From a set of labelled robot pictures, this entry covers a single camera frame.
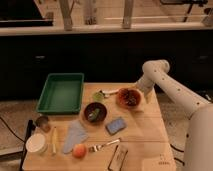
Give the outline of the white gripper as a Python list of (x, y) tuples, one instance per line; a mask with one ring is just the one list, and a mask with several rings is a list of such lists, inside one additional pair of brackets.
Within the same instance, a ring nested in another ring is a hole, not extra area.
[(149, 93), (152, 91), (155, 83), (150, 80), (146, 75), (143, 75), (138, 81), (137, 81), (137, 88), (144, 93), (144, 98), (146, 100), (146, 103), (149, 103)]

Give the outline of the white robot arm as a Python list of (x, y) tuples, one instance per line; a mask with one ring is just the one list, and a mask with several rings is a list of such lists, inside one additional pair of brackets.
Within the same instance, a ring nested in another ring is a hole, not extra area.
[(168, 75), (167, 60), (146, 61), (136, 87), (147, 96), (157, 84), (189, 118), (182, 171), (213, 171), (213, 103)]

